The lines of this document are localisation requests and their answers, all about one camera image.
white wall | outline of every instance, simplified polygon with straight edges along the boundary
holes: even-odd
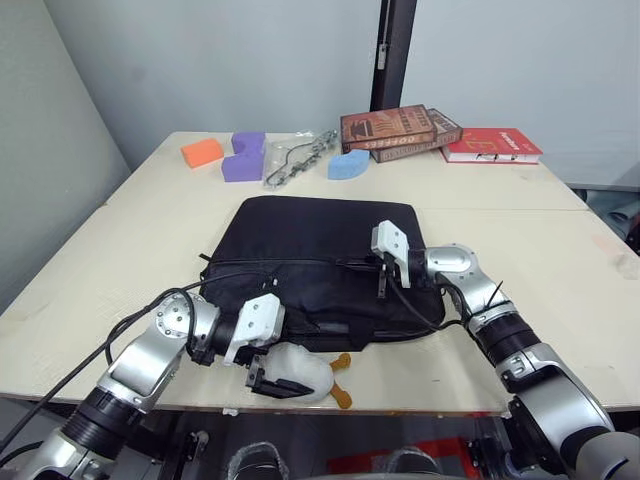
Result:
[[[419,0],[403,104],[517,127],[565,182],[640,186],[637,0]]]
[[[125,159],[176,130],[288,132],[367,111],[380,0],[47,0]]]
[[[0,1],[0,312],[128,174],[42,0]]]

table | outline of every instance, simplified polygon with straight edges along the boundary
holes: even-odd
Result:
[[[231,152],[229,134],[172,134],[0,317],[0,363],[10,366],[0,374],[0,394],[43,395],[117,320],[197,279],[204,267],[198,253],[213,251],[242,200],[269,193],[257,183],[225,184],[219,163],[187,168],[179,147],[207,136]],[[425,242],[473,246],[525,320],[605,406],[640,406],[640,260],[544,166],[447,165],[427,154],[372,165],[349,181],[323,175],[318,166],[277,193],[411,203]],[[418,184],[424,188],[416,191]],[[132,327],[115,351],[147,325]],[[509,398],[458,327],[370,345],[352,357],[337,380],[351,393],[353,411],[500,412]],[[105,367],[102,357],[94,361],[58,398],[80,401]],[[245,377],[240,367],[199,367],[185,356],[159,407],[337,408],[332,398],[302,407],[254,395]]]

